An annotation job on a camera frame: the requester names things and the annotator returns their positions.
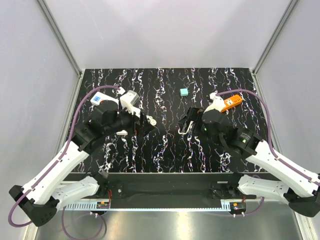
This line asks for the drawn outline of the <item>orange power strip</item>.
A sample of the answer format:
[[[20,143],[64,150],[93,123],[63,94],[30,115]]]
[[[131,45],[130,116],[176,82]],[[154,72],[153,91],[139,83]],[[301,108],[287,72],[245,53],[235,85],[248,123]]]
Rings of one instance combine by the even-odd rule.
[[[225,107],[220,111],[221,113],[228,111],[242,103],[243,99],[238,94],[233,95],[224,100]]]

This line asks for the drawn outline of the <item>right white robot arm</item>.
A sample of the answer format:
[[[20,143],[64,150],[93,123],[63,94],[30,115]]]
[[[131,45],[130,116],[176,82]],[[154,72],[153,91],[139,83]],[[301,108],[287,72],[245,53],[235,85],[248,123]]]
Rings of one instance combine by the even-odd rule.
[[[217,197],[265,197],[280,201],[305,217],[312,218],[319,213],[320,176],[276,152],[255,132],[234,127],[218,110],[189,108],[186,116],[178,122],[178,133],[206,137],[231,156],[258,165],[277,178],[260,179],[236,172],[225,186],[213,191]]]

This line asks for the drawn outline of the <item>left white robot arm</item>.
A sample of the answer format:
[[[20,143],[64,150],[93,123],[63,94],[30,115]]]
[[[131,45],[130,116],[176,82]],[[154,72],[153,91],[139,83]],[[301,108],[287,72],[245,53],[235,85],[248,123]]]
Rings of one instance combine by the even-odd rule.
[[[103,100],[83,123],[73,127],[61,151],[36,177],[9,190],[15,201],[13,207],[20,207],[31,223],[41,227],[69,204],[90,196],[103,198],[108,194],[108,184],[100,173],[90,173],[65,187],[60,184],[76,165],[105,143],[107,136],[126,131],[143,138],[156,124],[153,117],[141,111],[130,111],[112,100]]]

